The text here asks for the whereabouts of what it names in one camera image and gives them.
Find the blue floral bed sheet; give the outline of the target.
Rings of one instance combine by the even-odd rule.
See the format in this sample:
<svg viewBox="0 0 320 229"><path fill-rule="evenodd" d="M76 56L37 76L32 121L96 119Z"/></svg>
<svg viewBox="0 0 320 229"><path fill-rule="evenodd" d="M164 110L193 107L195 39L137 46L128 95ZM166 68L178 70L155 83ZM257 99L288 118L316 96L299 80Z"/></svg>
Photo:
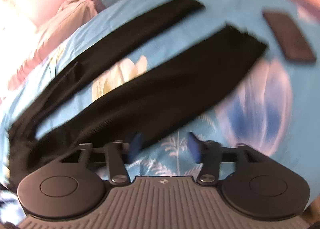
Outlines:
<svg viewBox="0 0 320 229"><path fill-rule="evenodd" d="M83 50L125 21L166 0L121 0L80 27L38 66L1 106L1 150L8 151L7 129L48 82ZM268 44L264 58L220 105L142 151L127 167L136 176L197 176L200 165L191 159L187 135L225 146L247 143L307 180L310 199L319 196L319 63L287 61L264 9L289 14L319 53L319 20L296 0L200 0L206 9L146 43L58 109L39 128L44 135L74 117L114 86L139 71L167 61L209 33L230 23Z"/></svg>

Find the grey pink pillow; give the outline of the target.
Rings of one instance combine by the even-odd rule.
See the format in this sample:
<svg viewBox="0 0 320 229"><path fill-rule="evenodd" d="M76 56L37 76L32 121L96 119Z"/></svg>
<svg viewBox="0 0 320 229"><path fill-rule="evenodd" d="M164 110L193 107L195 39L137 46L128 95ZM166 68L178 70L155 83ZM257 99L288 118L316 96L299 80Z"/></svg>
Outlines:
<svg viewBox="0 0 320 229"><path fill-rule="evenodd" d="M97 14L93 0L65 0L56 15L40 27L31 47L22 52L18 66L6 79L5 90L17 89L55 48Z"/></svg>

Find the dark smartphone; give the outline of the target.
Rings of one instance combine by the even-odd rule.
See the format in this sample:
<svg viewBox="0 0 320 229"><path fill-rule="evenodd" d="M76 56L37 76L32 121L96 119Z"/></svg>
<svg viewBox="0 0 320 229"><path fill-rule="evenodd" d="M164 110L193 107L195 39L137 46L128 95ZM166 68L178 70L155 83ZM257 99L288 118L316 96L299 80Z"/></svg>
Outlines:
<svg viewBox="0 0 320 229"><path fill-rule="evenodd" d="M263 17L287 61L299 64L316 63L315 53L291 16L279 11L263 10Z"/></svg>

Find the black knit pants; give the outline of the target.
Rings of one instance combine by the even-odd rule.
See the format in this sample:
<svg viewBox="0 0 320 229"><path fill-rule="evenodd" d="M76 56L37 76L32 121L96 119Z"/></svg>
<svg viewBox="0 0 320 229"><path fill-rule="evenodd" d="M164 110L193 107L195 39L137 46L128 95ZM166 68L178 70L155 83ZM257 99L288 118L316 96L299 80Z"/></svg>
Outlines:
<svg viewBox="0 0 320 229"><path fill-rule="evenodd" d="M203 5L171 0L120 26L78 55L12 124L9 188L81 143L103 146L143 135L151 146L228 96L266 44L227 25L152 70L120 85L65 124L36 138L39 124L120 59Z"/></svg>

